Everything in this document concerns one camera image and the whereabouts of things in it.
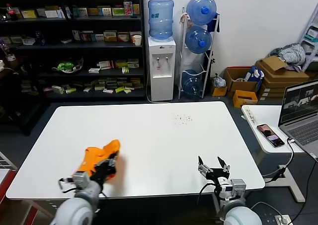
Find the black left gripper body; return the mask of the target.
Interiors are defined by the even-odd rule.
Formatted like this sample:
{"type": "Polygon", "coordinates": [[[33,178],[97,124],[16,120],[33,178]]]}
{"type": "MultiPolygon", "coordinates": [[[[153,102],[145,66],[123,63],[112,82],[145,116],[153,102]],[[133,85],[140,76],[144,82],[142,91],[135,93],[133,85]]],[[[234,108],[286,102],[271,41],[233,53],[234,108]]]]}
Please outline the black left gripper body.
{"type": "Polygon", "coordinates": [[[93,181],[104,183],[107,180],[114,178],[116,174],[116,167],[109,164],[101,164],[95,170],[93,181]]]}

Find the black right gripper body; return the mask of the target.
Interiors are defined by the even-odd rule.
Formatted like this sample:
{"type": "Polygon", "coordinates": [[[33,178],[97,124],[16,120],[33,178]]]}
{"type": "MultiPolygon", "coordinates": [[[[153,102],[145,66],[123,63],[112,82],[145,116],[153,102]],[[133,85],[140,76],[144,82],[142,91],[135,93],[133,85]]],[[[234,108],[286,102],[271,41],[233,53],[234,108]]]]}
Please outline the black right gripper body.
{"type": "Polygon", "coordinates": [[[224,172],[222,168],[210,168],[210,171],[207,172],[207,179],[214,182],[214,184],[220,184],[220,178],[229,178],[229,173],[224,172]]]}

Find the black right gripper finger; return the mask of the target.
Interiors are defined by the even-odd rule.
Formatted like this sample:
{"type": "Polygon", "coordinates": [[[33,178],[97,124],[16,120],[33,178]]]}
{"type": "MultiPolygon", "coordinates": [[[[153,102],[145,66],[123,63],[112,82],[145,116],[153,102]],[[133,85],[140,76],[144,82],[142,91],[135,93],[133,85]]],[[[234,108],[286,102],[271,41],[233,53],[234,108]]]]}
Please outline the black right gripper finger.
{"type": "Polygon", "coordinates": [[[209,175],[211,172],[211,168],[203,163],[203,160],[200,156],[198,156],[198,171],[204,178],[207,178],[207,175],[209,175]]]}
{"type": "Polygon", "coordinates": [[[223,159],[218,157],[218,161],[219,161],[219,164],[220,164],[221,168],[223,169],[223,172],[229,172],[230,171],[230,166],[227,165],[223,159]]]}

